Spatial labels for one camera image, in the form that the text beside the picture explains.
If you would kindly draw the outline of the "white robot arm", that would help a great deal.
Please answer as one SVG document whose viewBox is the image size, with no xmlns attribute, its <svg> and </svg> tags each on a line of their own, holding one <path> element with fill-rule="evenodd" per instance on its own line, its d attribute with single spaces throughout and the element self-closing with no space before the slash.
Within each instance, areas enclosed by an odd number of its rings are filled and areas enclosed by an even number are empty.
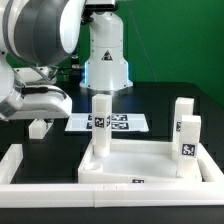
<svg viewBox="0 0 224 224">
<path fill-rule="evenodd" d="M 84 16 L 102 25 L 86 62 L 81 86 L 114 92 L 132 85 L 123 58 L 123 25 L 114 13 L 116 2 L 104 0 L 0 0 L 0 120 L 67 118 L 72 99 L 44 76 L 27 77 L 51 68 L 75 51 Z"/>
</svg>

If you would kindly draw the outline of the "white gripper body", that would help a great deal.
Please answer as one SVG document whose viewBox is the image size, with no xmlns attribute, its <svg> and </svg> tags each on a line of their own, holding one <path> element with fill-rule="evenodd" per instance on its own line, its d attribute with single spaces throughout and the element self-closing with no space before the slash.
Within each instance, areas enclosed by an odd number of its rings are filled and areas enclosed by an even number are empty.
<svg viewBox="0 0 224 224">
<path fill-rule="evenodd" d="M 71 112 L 71 98 L 56 86 L 28 86 L 0 94 L 0 120 L 67 118 Z"/>
</svg>

